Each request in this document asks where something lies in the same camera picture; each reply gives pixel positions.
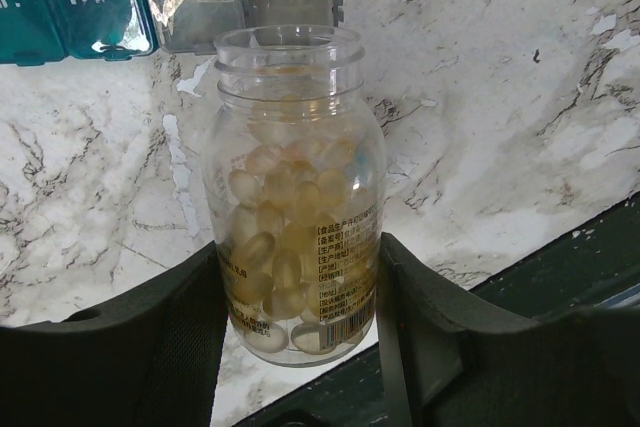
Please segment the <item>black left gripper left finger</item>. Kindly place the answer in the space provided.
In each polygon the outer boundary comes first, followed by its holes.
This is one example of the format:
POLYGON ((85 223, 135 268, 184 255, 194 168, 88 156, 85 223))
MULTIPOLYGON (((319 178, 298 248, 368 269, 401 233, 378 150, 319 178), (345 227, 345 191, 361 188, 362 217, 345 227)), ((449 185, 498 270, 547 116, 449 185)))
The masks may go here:
POLYGON ((207 426, 225 335, 209 244, 61 322, 1 330, 4 426, 207 426))

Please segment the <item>clear pill bottle gold lid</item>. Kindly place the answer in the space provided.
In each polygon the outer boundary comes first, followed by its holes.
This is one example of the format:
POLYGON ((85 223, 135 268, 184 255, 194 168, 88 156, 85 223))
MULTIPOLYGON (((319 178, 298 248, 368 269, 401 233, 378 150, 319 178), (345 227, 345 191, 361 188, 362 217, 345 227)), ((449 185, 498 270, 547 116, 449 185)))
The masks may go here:
POLYGON ((375 313, 386 175, 357 33, 267 26, 216 43, 202 175, 232 327, 281 367, 351 352, 375 313))

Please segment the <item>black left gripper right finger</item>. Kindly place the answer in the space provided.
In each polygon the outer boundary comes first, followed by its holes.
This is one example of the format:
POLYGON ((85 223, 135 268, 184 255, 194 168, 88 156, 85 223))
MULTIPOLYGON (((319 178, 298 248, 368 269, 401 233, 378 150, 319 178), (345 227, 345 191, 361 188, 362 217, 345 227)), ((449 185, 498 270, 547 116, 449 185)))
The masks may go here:
POLYGON ((639 312, 538 322, 380 246, 379 352, 393 426, 635 426, 639 312))

